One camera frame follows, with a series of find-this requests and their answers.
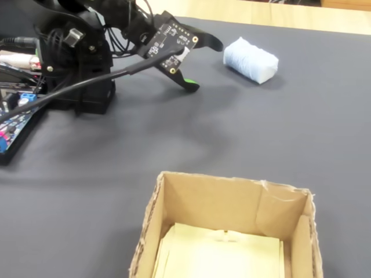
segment gray mat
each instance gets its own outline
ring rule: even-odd
[[[371,37],[184,22],[275,54],[277,76],[257,86],[202,49],[182,66],[198,93],[152,69],[117,81],[108,115],[49,111],[0,169],[1,277],[126,277],[162,170],[310,188],[325,277],[371,273]]]

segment sponge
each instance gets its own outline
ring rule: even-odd
[[[241,37],[226,47],[223,63],[259,84],[271,79],[278,69],[276,56]]]

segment wooden floor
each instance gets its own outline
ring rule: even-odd
[[[154,13],[309,30],[371,35],[371,12],[243,0],[149,0]],[[146,10],[143,0],[138,5]]]

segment cardboard box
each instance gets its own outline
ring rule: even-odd
[[[163,172],[147,206],[130,278],[152,278],[159,241],[175,223],[277,237],[286,278],[323,278],[308,189],[241,178]]]

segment black cable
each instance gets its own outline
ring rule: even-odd
[[[129,33],[130,33],[130,25],[132,22],[132,1],[129,0],[129,19],[128,19],[128,27],[127,27],[127,32],[126,32],[126,47],[125,47],[125,52],[129,50],[129,45],[130,45],[130,40],[129,40]]]
[[[150,15],[151,15],[151,24],[152,24],[153,27],[155,27],[155,18],[154,18],[154,16],[153,16],[153,12],[152,12],[151,5],[150,5],[150,3],[148,3],[148,0],[143,0],[143,1],[146,3],[146,5],[147,5],[147,7],[148,7],[148,10],[150,10]]]
[[[104,74],[104,75],[97,76],[95,78],[91,78],[91,79],[88,79],[88,80],[85,80],[85,81],[82,81],[82,82],[78,82],[74,85],[71,85],[69,87],[65,87],[61,90],[58,90],[58,91],[54,92],[54,93],[47,94],[43,98],[39,98],[39,99],[37,99],[37,100],[35,100],[31,103],[27,103],[22,107],[18,107],[16,109],[10,111],[7,114],[0,116],[0,123],[3,123],[4,121],[9,120],[10,118],[12,118],[12,117],[14,117],[14,116],[16,116],[16,115],[18,115],[22,112],[27,112],[27,111],[35,108],[35,107],[40,107],[41,105],[45,105],[48,102],[52,101],[53,99],[58,98],[60,96],[63,96],[65,94],[69,93],[70,91],[79,90],[81,88],[90,86],[92,84],[95,84],[97,82],[101,82],[101,81],[104,81],[104,80],[107,80],[107,79],[115,79],[115,78],[119,78],[119,77],[122,77],[122,76],[125,76],[125,75],[136,74],[137,72],[146,70],[147,68],[151,68],[151,67],[161,63],[162,61],[168,59],[169,57],[171,57],[173,55],[181,54],[183,51],[184,51],[184,47],[181,46],[181,45],[177,45],[173,49],[169,49],[169,50],[167,50],[163,53],[157,54],[155,57],[152,57],[152,58],[143,60],[139,63],[130,65],[130,66],[124,68],[124,69],[120,69],[120,70],[114,71],[110,74]]]

